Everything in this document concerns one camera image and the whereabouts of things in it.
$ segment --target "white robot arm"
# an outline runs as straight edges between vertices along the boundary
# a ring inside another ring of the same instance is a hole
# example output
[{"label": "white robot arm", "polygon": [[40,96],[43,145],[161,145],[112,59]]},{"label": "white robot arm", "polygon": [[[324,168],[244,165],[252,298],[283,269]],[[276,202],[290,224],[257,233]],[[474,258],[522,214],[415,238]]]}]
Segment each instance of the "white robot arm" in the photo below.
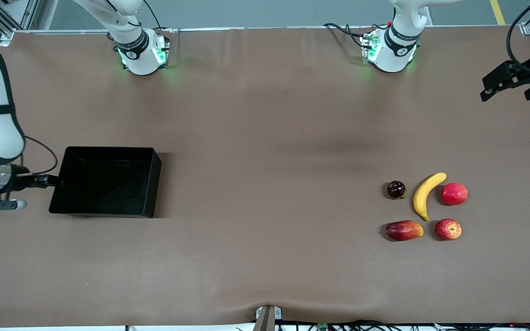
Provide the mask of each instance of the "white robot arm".
[{"label": "white robot arm", "polygon": [[[137,75],[148,75],[166,66],[168,42],[151,29],[143,29],[135,13],[141,0],[75,0],[103,24],[118,46],[124,65]],[[11,191],[26,187],[53,186],[56,177],[32,174],[20,165],[11,164],[25,148],[25,136],[13,104],[11,84],[0,54],[0,210],[25,207],[24,201],[9,200]]]},{"label": "white robot arm", "polygon": [[412,61],[416,42],[428,21],[426,6],[446,6],[462,0],[389,0],[395,9],[392,24],[386,29],[372,32],[372,38],[363,44],[367,61],[388,73],[396,73]]}]

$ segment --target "yellow stripe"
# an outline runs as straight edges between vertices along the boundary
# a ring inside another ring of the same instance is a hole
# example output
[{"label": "yellow stripe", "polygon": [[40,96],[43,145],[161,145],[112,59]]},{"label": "yellow stripe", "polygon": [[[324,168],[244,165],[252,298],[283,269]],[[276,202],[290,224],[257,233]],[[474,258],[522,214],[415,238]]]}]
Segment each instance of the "yellow stripe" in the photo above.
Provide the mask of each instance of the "yellow stripe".
[{"label": "yellow stripe", "polygon": [[496,17],[496,23],[498,23],[498,25],[505,25],[506,23],[504,22],[504,17],[502,16],[498,0],[490,0],[490,4],[492,5],[492,11],[494,11],[494,16]]}]

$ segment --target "red apple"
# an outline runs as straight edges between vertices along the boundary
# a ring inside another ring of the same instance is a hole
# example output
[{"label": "red apple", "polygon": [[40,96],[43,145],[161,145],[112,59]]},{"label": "red apple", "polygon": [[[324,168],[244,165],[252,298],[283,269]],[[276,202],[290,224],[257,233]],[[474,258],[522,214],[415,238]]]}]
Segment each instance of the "red apple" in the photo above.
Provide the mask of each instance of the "red apple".
[{"label": "red apple", "polygon": [[388,224],[386,226],[386,234],[394,240],[404,241],[422,237],[425,231],[417,222],[400,221]]},{"label": "red apple", "polygon": [[461,205],[468,196],[467,188],[459,183],[449,183],[441,190],[441,198],[448,205]]},{"label": "red apple", "polygon": [[435,234],[441,240],[455,240],[461,235],[461,225],[451,218],[440,220],[435,224]]}]

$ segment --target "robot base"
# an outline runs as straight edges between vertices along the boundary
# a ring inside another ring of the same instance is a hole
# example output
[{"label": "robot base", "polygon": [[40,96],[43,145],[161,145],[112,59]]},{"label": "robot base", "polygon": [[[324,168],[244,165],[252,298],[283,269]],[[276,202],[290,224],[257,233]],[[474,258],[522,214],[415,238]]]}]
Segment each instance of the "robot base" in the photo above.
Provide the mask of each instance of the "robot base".
[{"label": "robot base", "polygon": [[412,50],[410,50],[405,56],[398,57],[384,42],[382,42],[386,31],[387,30],[385,29],[375,29],[369,34],[359,38],[363,46],[371,47],[371,49],[361,48],[363,63],[373,63],[382,71],[387,73],[397,73],[412,61],[417,46],[414,46],[414,48],[412,48]]},{"label": "robot base", "polygon": [[149,35],[149,46],[140,54],[138,59],[130,59],[118,51],[124,64],[124,69],[130,70],[136,75],[149,75],[156,70],[167,68],[170,43],[165,36],[151,29],[143,29]]}]

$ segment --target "gray floor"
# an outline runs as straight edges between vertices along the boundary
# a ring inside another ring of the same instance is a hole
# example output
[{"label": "gray floor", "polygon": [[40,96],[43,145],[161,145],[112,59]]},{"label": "gray floor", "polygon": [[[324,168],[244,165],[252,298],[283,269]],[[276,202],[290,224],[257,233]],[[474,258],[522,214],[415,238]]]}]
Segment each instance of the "gray floor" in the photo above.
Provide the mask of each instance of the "gray floor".
[{"label": "gray floor", "polygon": [[[169,28],[288,27],[293,25],[371,25],[392,17],[387,0],[147,0],[161,25]],[[506,23],[528,5],[527,0],[499,0]],[[490,0],[432,7],[435,25],[496,25]],[[154,19],[144,5],[137,15],[145,27]],[[102,29],[72,0],[58,0],[50,29]]]}]

